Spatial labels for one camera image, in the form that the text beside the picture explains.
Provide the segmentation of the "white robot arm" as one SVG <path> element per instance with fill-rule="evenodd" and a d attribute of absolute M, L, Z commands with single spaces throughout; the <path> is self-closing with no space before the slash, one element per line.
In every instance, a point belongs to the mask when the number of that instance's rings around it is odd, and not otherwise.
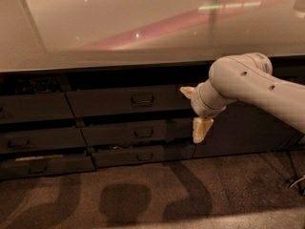
<path fill-rule="evenodd" d="M 180 92 L 191 101 L 193 141 L 205 139 L 214 118 L 236 101 L 264 110 L 305 133 L 305 86 L 273 76 L 270 59 L 259 52 L 221 57 L 209 69 L 209 78 Z"/>

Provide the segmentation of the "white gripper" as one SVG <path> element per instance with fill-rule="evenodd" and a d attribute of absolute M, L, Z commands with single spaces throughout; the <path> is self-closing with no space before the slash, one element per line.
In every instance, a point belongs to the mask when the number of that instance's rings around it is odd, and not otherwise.
<path fill-rule="evenodd" d="M 195 88 L 181 87 L 179 91 L 191 100 L 194 112 L 200 116 L 193 119 L 193 142 L 200 143 L 212 128 L 213 118 L 226 109 L 228 101 L 216 91 L 210 81 L 200 83 Z"/>

